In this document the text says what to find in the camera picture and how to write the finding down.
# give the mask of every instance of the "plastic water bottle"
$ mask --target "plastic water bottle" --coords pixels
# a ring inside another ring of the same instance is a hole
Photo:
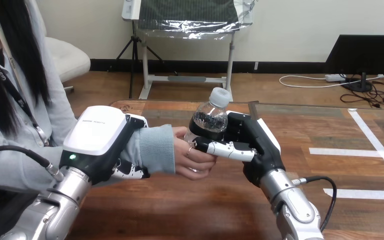
[[[226,107],[231,98],[231,93],[226,89],[214,88],[209,96],[209,101],[200,105],[193,114],[184,140],[191,146],[198,136],[211,140],[222,140],[228,126]]]

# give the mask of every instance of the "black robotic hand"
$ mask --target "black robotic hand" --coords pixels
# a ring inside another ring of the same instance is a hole
[[[227,117],[224,141],[212,139],[213,134],[206,134],[206,130],[194,132],[199,135],[194,139],[197,150],[243,161],[243,174],[257,187],[267,172],[285,170],[279,143],[261,119],[252,120],[250,115],[232,111]]]
[[[249,148],[255,149],[252,161],[243,162],[243,174],[258,188],[261,177],[267,172],[275,169],[285,170],[279,144],[262,120],[252,120],[249,115],[230,112],[224,140],[246,143]]]

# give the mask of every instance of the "bottle cap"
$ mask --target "bottle cap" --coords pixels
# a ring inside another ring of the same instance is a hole
[[[232,95],[228,90],[221,87],[215,87],[209,96],[209,102],[216,107],[225,108],[228,106],[231,98]]]

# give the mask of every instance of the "black monitor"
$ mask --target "black monitor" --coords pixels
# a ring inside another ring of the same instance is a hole
[[[325,72],[361,75],[361,82],[342,86],[356,92],[370,91],[372,85],[366,82],[366,75],[384,74],[384,35],[340,35],[327,58]]]

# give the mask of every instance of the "lanyard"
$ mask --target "lanyard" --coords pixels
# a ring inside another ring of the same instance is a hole
[[[8,46],[8,42],[5,39],[5,35],[2,30],[1,24],[0,24],[0,42],[2,43],[3,49],[5,50],[6,55],[9,58],[10,65],[15,74],[14,76],[15,80],[18,82],[18,85],[20,87],[20,91],[22,95],[26,96],[23,92],[23,85],[20,82],[19,71],[16,68],[15,60],[11,53],[10,47]],[[30,118],[30,121],[33,123],[33,127],[36,129],[37,133],[39,134],[39,137],[42,140],[43,144],[45,146],[49,146],[48,138],[46,137],[44,131],[39,127],[36,119],[33,117],[32,111],[30,110],[30,107],[27,104],[26,100],[22,97],[19,91],[17,91],[16,87],[11,83],[8,76],[1,70],[1,67],[0,67],[0,80],[2,81],[2,84],[5,87],[6,91],[14,98],[15,102],[17,102],[17,104],[25,112],[28,118]]]

